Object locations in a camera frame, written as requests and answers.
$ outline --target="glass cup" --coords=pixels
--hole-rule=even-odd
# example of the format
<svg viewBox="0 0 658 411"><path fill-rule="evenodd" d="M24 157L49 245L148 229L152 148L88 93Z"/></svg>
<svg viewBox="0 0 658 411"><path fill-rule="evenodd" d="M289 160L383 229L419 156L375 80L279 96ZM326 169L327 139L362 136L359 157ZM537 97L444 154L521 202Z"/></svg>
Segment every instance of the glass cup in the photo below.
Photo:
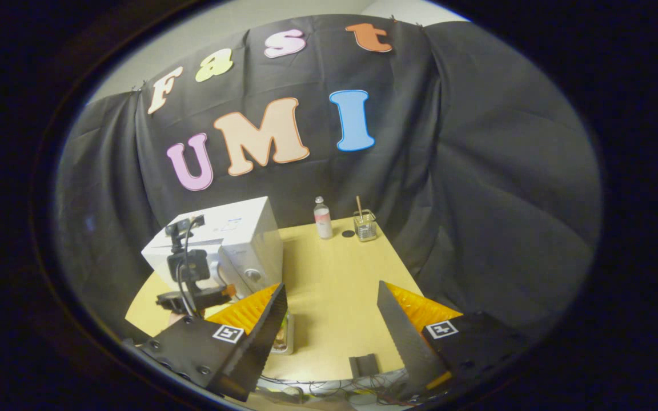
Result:
<svg viewBox="0 0 658 411"><path fill-rule="evenodd" d="M355 211L353 217L355 220L355 234L357 234L357 238L360 241L369 241L377 238L377 222L372 211L367 209L362 210L361 216L359 211Z"/></svg>

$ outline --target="white wall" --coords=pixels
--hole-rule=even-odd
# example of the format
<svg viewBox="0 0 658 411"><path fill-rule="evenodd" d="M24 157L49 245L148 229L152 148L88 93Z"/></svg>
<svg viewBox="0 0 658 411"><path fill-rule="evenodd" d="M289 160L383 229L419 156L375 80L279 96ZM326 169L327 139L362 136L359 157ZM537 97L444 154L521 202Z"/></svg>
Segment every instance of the white wall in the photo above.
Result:
<svg viewBox="0 0 658 411"><path fill-rule="evenodd" d="M322 14L363 14L423 26L461 19L423 0L232 0L212 6L135 50L108 76L90 101L139 88L170 63L205 44L287 18Z"/></svg>

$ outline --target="plastic bottle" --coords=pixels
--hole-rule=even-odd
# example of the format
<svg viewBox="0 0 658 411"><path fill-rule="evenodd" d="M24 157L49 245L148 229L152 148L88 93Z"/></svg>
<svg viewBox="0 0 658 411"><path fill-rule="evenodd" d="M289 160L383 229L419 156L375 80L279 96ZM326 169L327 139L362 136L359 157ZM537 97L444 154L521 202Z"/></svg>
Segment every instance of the plastic bottle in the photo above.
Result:
<svg viewBox="0 0 658 411"><path fill-rule="evenodd" d="M329 216L329 208L324 205L324 198L322 196L316 198L314 220L316 220L316 231L319 232L319 237L322 239L331 239L331 217Z"/></svg>

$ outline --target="orange part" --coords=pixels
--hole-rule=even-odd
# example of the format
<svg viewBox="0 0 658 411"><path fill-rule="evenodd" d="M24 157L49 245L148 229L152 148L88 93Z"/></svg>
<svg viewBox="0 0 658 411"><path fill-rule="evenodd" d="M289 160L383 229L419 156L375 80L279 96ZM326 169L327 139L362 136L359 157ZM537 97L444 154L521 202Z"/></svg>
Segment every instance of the orange part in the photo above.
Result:
<svg viewBox="0 0 658 411"><path fill-rule="evenodd" d="M274 284L261 289L261 291L254 292L250 296L245 297L245 299L211 315L206 320L212 323L243 328L246 334L250 334L253 331L253 327L258 323L263 311L266 310L268 302L271 301L271 296L278 287L279 284Z"/></svg>
<svg viewBox="0 0 658 411"><path fill-rule="evenodd" d="M396 285L386 283L387 288L395 296L395 300L400 304L405 315L408 316L415 330L420 333L423 327L429 324L440 323L444 320L460 317L462 313L452 310L449 307L439 304L426 297L418 296L414 292L400 288Z"/></svg>

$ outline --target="white printer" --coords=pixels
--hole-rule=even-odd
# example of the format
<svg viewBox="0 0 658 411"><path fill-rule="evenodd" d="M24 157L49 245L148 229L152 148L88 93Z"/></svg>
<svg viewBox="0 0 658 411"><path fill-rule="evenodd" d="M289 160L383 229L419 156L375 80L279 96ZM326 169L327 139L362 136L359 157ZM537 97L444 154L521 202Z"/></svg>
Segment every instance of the white printer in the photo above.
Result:
<svg viewBox="0 0 658 411"><path fill-rule="evenodd" d="M191 229L188 250L207 252L210 278L197 281L196 286L235 284L235 297L243 299L283 281L283 242L268 197L180 214L170 224L200 215L204 225ZM141 254L157 275L178 291L167 265L171 249L171 238L162 229Z"/></svg>

